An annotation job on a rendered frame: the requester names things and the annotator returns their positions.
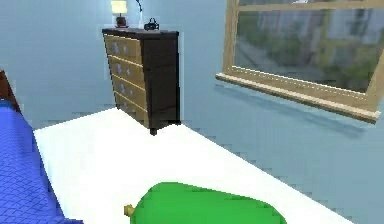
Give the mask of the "small black round object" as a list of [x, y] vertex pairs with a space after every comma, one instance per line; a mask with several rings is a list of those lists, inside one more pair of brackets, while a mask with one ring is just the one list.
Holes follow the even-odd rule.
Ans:
[[159, 24], [157, 23], [155, 18], [151, 18], [149, 20], [149, 22], [144, 25], [144, 29], [146, 31], [158, 30], [159, 29]]

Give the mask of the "small cream shade table lamp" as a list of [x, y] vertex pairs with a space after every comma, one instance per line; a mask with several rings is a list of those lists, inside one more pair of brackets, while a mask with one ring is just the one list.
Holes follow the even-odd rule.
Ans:
[[127, 28], [125, 14], [127, 13], [126, 0], [111, 0], [111, 10], [115, 15], [116, 27]]

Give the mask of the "bed with blue quilt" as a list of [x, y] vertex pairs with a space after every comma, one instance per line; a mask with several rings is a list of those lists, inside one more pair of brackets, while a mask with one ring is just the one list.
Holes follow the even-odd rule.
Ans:
[[0, 224], [84, 224], [65, 217], [31, 126], [0, 70]]

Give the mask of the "dark chest with tan drawers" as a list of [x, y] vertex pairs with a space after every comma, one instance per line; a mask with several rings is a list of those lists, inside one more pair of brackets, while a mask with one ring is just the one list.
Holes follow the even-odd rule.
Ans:
[[116, 107], [152, 135], [181, 123], [176, 31], [102, 31]]

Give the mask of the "pale vase with dark stem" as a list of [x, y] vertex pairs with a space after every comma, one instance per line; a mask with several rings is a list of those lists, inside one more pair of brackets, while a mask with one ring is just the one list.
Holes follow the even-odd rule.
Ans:
[[138, 28], [144, 29], [144, 19], [143, 19], [143, 9], [140, 0], [135, 0], [138, 5], [139, 10], [139, 21], [138, 21]]

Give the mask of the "tan wood framed window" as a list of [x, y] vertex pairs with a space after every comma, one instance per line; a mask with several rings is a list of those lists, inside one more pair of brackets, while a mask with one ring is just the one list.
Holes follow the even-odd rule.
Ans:
[[384, 0], [228, 0], [215, 77], [374, 123], [384, 97]]

